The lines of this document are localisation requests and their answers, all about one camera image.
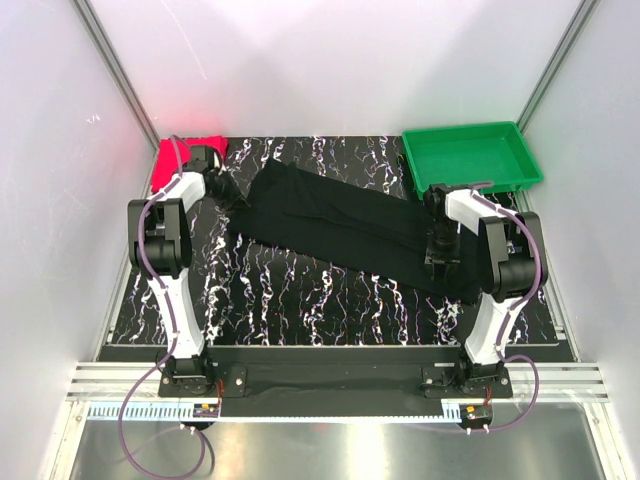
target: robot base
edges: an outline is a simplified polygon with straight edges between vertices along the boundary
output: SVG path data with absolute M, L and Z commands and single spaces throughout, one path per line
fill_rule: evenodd
M 247 369 L 241 365 L 203 365 L 199 357 L 171 360 L 162 371 L 158 396 L 179 398 L 239 398 L 244 396 Z
M 467 386 L 459 381 L 455 367 L 425 367 L 422 369 L 421 387 L 424 396 L 430 399 L 484 400 L 487 397 L 487 387 L 491 387 L 492 398 L 513 398 L 506 368 L 501 368 L 493 379 L 486 379 L 477 386 Z

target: white wall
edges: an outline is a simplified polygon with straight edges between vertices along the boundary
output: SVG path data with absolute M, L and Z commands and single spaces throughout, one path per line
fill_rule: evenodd
M 578 0 L 93 0 L 161 135 L 515 120 Z
M 601 2 L 526 138 L 531 191 L 585 360 L 603 371 L 640 471 L 640 3 Z
M 36 478 L 152 162 L 71 2 L 0 1 L 0 470 Z

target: metal frame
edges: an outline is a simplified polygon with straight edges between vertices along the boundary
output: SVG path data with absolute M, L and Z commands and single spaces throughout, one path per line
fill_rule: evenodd
M 142 106 L 138 94 L 136 93 L 129 77 L 124 71 L 115 49 L 109 40 L 109 37 L 105 33 L 102 23 L 98 19 L 93 6 L 89 0 L 71 0 L 71 4 L 75 7 L 78 16 L 82 23 L 84 23 L 91 40 L 93 41 L 98 53 L 104 60 L 104 63 L 111 73 L 113 81 L 118 86 L 118 89 L 122 93 L 122 96 L 127 101 L 131 113 L 138 122 L 140 129 L 147 137 L 149 143 L 155 148 L 160 142 L 160 137 L 156 131 L 153 123 L 149 119 L 146 110 Z
M 135 89 L 126 75 L 115 50 L 109 41 L 104 27 L 100 23 L 89 0 L 71 0 L 72 5 L 82 22 L 85 24 L 92 41 L 103 58 L 114 82 L 126 99 L 132 114 L 145 134 L 147 140 L 155 148 L 159 142 L 159 136 L 140 102 Z M 540 105 L 549 85 L 553 81 L 560 66 L 566 59 L 571 47 L 577 40 L 579 34 L 584 29 L 589 18 L 593 14 L 599 0 L 582 0 L 567 29 L 563 33 L 558 46 L 551 59 L 546 65 L 540 79 L 531 93 L 523 111 L 518 119 L 520 130 L 524 132 L 529 122 Z M 143 195 L 147 193 L 148 186 L 145 187 Z M 526 194 L 518 194 L 517 201 L 525 208 L 530 205 Z M 554 321 L 557 323 L 557 333 L 559 339 L 566 338 L 571 346 L 575 359 L 579 361 L 580 355 L 568 321 L 567 311 L 562 302 L 560 292 L 556 285 L 556 278 L 551 266 L 550 275 L 545 294 L 549 302 Z M 105 327 L 100 337 L 101 342 L 97 346 L 96 357 L 110 330 L 117 320 L 119 306 L 123 300 L 124 288 L 129 276 L 130 266 L 124 255 L 121 263 L 116 285 L 109 304 L 109 310 L 105 318 Z M 540 402 L 571 402 L 579 403 L 583 406 L 587 417 L 588 427 L 592 433 L 596 445 L 597 454 L 600 458 L 603 470 L 607 479 L 633 478 L 630 465 L 626 462 L 626 457 L 620 439 L 617 435 L 617 428 L 614 424 L 611 404 L 606 389 L 602 382 L 600 372 L 595 364 L 586 363 L 546 363 L 537 364 L 541 374 Z M 143 371 L 150 368 L 149 363 L 81 363 L 78 365 L 73 383 L 69 390 L 67 400 L 64 402 L 59 413 L 58 420 L 54 427 L 52 442 L 48 451 L 48 456 L 44 464 L 44 470 L 40 478 L 46 480 L 67 479 L 73 468 L 75 456 L 78 451 L 80 439 L 87 419 L 89 418 L 91 405 L 99 405 L 99 402 L 121 402 L 126 392 L 131 388 L 133 382 L 141 376 Z M 509 366 L 511 374 L 514 398 L 528 398 L 532 388 L 532 375 L 529 367 L 524 364 L 513 364 Z M 168 405 L 175 402 L 175 399 L 159 398 L 157 396 L 157 385 L 160 373 L 155 372 L 137 390 L 132 399 L 134 402 L 144 401 L 147 405 Z M 209 401 L 212 404 L 217 399 L 199 399 L 198 401 Z M 193 404 L 187 399 L 179 400 L 185 405 Z M 448 404 L 456 407 L 455 402 Z M 360 419 L 350 417 L 353 421 L 380 421 L 379 417 Z M 220 421 L 247 421 L 246 419 L 220 419 Z M 277 418 L 277 419 L 252 419 L 251 421 L 310 421 L 308 418 Z
M 556 73 L 558 73 L 560 66 L 567 58 L 567 54 L 584 29 L 598 3 L 600 3 L 600 0 L 582 0 L 582 2 L 580 2 L 580 5 L 578 6 L 576 12 L 569 21 L 569 25 L 560 38 L 560 42 L 551 55 L 547 66 L 542 72 L 538 83 L 534 87 L 529 100 L 527 100 L 527 103 L 525 104 L 522 113 L 520 114 L 520 118 L 518 118 L 518 127 L 520 128 L 520 131 L 522 133 L 524 133 L 529 126 L 531 117 L 537 110 L 538 105 L 540 105 L 542 98 L 544 97 L 545 93 L 547 93 L 549 85 L 556 76 Z
M 134 382 L 153 367 L 153 363 L 89 362 L 79 363 L 67 394 L 68 401 L 122 401 Z M 453 364 L 436 364 L 445 367 Z M 537 363 L 540 375 L 541 403 L 606 403 L 609 401 L 602 376 L 595 363 Z M 513 399 L 494 399 L 495 403 L 511 403 L 531 394 L 533 374 L 527 364 L 509 365 Z M 167 402 L 175 399 L 158 397 L 161 374 L 153 372 L 136 390 L 132 401 Z M 216 398 L 199 399 L 216 403 Z M 465 403 L 482 403 L 483 398 L 465 399 Z M 459 400 L 445 403 L 459 403 Z
M 624 449 L 616 434 L 612 423 L 611 405 L 606 389 L 602 382 L 600 371 L 593 363 L 542 363 L 536 364 L 540 372 L 540 396 L 538 401 L 543 403 L 578 403 L 586 415 L 586 422 L 596 446 L 596 453 L 600 459 L 607 480 L 624 480 L 633 478 L 630 465 L 625 460 Z M 58 419 L 55 444 L 50 450 L 51 456 L 46 463 L 46 471 L 41 475 L 46 480 L 61 480 L 69 478 L 75 456 L 78 451 L 80 438 L 86 421 L 103 413 L 102 420 L 112 420 L 113 415 L 106 416 L 104 412 L 92 406 L 100 407 L 107 403 L 112 407 L 121 402 L 124 395 L 142 373 L 153 366 L 152 363 L 117 363 L 117 362 L 88 362 L 80 363 L 76 369 L 74 379 L 69 390 L 67 401 Z M 494 402 L 510 403 L 529 398 L 533 385 L 531 370 L 526 364 L 509 365 L 514 398 L 507 400 L 495 399 Z M 145 381 L 132 398 L 135 406 L 140 408 L 155 408 L 166 411 L 168 408 L 187 408 L 194 406 L 194 399 L 171 399 L 157 396 L 160 373 L 154 372 Z M 198 402 L 216 404 L 216 398 L 202 398 Z M 482 399 L 468 399 L 465 403 L 481 402 Z M 221 417 L 219 422 L 336 422 L 344 423 L 457 423 L 459 421 L 460 405 L 456 401 L 444 402 L 444 416 L 441 418 L 422 417 L 263 417 L 263 418 L 234 418 Z M 171 415 L 144 418 L 137 413 L 130 420 L 173 420 Z

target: black marble surface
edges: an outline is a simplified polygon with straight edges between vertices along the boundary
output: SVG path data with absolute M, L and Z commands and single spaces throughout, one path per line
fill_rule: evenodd
M 273 157 L 417 201 L 402 153 L 400 137 L 232 138 L 227 162 L 245 193 Z M 515 208 L 511 194 L 493 199 Z M 212 200 L 195 205 L 188 216 L 195 250 L 190 291 L 210 345 L 455 344 L 473 328 L 477 306 L 229 234 L 228 218 Z M 557 342 L 542 292 L 521 313 L 511 341 Z M 133 272 L 111 343 L 165 342 L 151 289 Z

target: metal floor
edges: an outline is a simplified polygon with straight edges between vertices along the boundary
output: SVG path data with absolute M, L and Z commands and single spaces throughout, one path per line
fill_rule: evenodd
M 518 414 L 495 405 L 496 424 Z M 199 442 L 175 431 L 149 443 L 168 423 L 125 424 L 129 448 L 154 473 L 187 472 Z M 451 433 L 434 432 L 446 429 Z M 585 415 L 578 405 L 540 404 L 513 430 L 468 437 L 456 426 L 393 424 L 219 423 L 205 431 L 215 451 L 192 478 L 277 480 L 602 479 Z M 89 421 L 73 480 L 146 478 L 124 460 L 115 422 Z

